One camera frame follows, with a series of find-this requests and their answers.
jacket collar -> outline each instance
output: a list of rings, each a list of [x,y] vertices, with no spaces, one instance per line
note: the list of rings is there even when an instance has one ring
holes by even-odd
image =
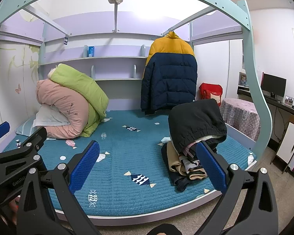
[[[179,37],[175,34],[175,32],[169,32],[167,35],[166,35],[167,38],[170,38],[170,39],[179,39]]]

yellow and navy jacket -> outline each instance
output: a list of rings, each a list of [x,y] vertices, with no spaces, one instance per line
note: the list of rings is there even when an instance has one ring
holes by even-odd
[[[150,48],[142,80],[142,111],[172,108],[196,96],[194,51],[174,32],[156,39]]]

computer monitor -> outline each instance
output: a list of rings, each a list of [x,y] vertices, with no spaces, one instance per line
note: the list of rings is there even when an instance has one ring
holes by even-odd
[[[272,98],[275,98],[275,95],[284,97],[285,86],[286,79],[270,74],[262,74],[261,89],[269,92]]]

blue bedspread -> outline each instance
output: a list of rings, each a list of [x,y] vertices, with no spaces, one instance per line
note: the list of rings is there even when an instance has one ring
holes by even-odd
[[[204,189],[213,190],[209,178],[193,183],[182,193],[170,183],[158,145],[163,137],[169,136],[167,115],[145,116],[138,110],[124,110],[110,111],[107,118],[111,119],[100,123],[91,137],[73,139],[75,145],[72,142],[68,145],[66,140],[45,141],[39,151],[47,169],[53,169],[82,152],[91,140],[98,141],[101,161],[94,165],[82,189],[75,192],[86,214],[146,214],[189,202],[203,195]],[[17,135],[5,151],[15,149],[17,139],[22,142],[26,138]],[[248,167],[250,150],[231,137],[219,144],[217,150],[228,163],[236,163],[242,169]],[[143,175],[149,180],[139,185],[132,181],[138,177],[135,175]],[[54,190],[50,190],[50,195],[54,207],[61,209]]]

jacket sleeve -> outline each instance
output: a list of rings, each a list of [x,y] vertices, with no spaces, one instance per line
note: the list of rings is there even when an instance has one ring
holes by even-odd
[[[151,79],[154,70],[154,59],[151,58],[146,65],[142,80],[140,108],[146,111],[151,107]]]

